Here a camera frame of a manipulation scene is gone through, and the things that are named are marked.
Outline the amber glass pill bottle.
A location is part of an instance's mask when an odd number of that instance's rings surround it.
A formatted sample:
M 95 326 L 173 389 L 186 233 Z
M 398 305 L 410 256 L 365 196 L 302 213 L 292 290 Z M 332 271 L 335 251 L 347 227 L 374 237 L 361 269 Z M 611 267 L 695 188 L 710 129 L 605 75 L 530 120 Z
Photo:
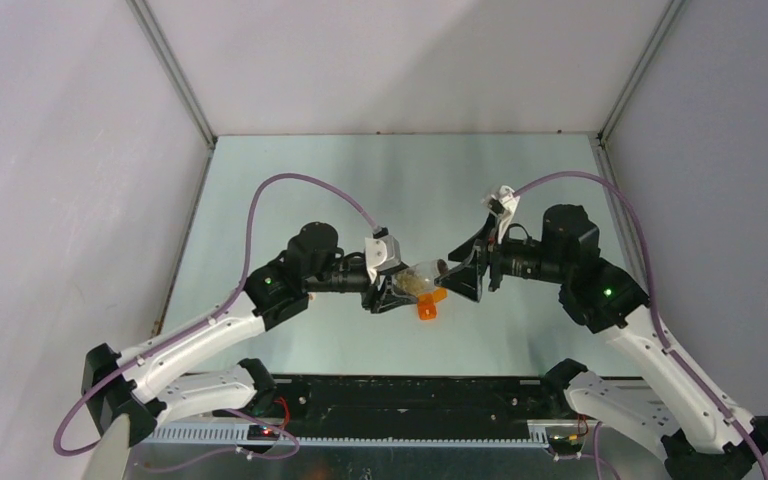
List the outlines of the amber glass pill bottle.
M 437 289 L 436 280 L 448 270 L 449 265 L 443 259 L 421 262 L 396 273 L 393 284 L 405 294 L 420 297 L 433 293 Z

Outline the orange pill organizer box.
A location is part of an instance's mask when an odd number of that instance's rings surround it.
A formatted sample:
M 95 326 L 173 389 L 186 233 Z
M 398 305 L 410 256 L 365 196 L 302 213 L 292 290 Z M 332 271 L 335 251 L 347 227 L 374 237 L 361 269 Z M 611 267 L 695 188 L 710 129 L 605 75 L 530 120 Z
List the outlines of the orange pill organizer box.
M 433 291 L 418 296 L 417 314 L 421 321 L 430 321 L 437 317 L 437 304 L 445 300 L 448 291 L 444 288 L 436 288 Z

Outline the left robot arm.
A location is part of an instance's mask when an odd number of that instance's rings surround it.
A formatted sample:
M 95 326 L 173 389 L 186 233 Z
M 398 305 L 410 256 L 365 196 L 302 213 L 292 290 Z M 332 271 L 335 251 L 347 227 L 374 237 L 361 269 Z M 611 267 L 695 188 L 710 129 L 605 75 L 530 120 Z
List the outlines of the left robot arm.
M 275 406 L 277 384 L 260 360 L 202 374 L 192 368 L 301 314 L 313 293 L 358 293 L 373 314 L 414 304 L 395 284 L 406 268 L 386 229 L 366 239 L 363 251 L 345 253 L 334 227 L 309 223 L 212 312 L 120 352 L 106 343 L 88 352 L 82 396 L 93 423 L 104 434 L 126 416 L 135 445 L 166 423 L 202 413 L 264 416 Z

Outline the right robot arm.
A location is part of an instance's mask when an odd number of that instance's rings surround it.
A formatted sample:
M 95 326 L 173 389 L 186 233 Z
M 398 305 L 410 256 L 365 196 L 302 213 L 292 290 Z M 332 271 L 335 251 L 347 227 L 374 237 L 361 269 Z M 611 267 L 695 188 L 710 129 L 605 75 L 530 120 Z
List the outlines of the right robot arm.
M 601 256 L 598 227 L 582 207 L 550 207 L 539 239 L 511 238 L 490 214 L 449 258 L 453 267 L 437 284 L 472 301 L 508 276 L 558 285 L 567 315 L 631 361 L 659 399 L 620 392 L 566 359 L 542 379 L 551 416 L 600 421 L 661 460 L 673 479 L 741 479 L 768 452 L 768 416 L 738 405 L 687 355 L 640 285 Z

